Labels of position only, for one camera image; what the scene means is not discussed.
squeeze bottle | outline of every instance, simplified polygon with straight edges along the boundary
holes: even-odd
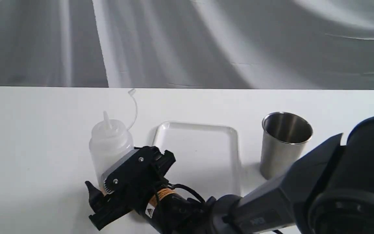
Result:
[[[104,111],[104,120],[92,129],[89,150],[100,190],[105,193],[101,175],[129,151],[134,149],[131,133],[119,120],[110,120]]]

cup rim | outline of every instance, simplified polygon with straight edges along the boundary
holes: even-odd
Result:
[[[291,143],[291,142],[285,142],[285,141],[281,141],[280,139],[274,137],[273,135],[271,135],[269,132],[266,131],[266,128],[264,126],[264,123],[265,121],[272,115],[274,114],[290,114],[290,115],[293,115],[293,116],[297,116],[298,118],[300,118],[301,120],[303,120],[309,127],[310,127],[310,131],[311,131],[311,135],[308,139],[306,139],[305,141],[303,142],[297,142],[297,143]],[[302,118],[301,116],[299,115],[296,115],[296,114],[293,114],[293,113],[290,113],[290,112],[285,112],[285,111],[276,111],[276,112],[272,112],[272,113],[269,113],[267,114],[263,119],[262,119],[262,129],[264,130],[264,132],[266,134],[268,134],[269,136],[275,138],[276,140],[284,143],[284,144],[287,144],[287,145],[301,145],[301,144],[304,144],[304,143],[307,143],[312,137],[313,137],[313,134],[314,134],[314,131],[313,131],[313,127],[311,126],[311,124],[304,118]]]

plastic squeeze bottle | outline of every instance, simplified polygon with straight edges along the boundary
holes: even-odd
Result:
[[[134,149],[131,133],[119,120],[110,120],[104,111],[104,120],[92,129],[89,150],[100,190],[106,194],[101,175],[129,151]]]

stainless steel cup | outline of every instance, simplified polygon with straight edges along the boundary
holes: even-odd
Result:
[[[300,116],[286,112],[270,113],[262,120],[261,174],[265,179],[281,175],[301,155],[313,129]]]

warning label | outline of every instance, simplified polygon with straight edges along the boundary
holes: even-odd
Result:
[[[154,214],[155,209],[156,208],[154,206],[152,206],[150,203],[148,203],[147,208],[145,209],[145,214],[148,217],[153,218],[153,214]]]

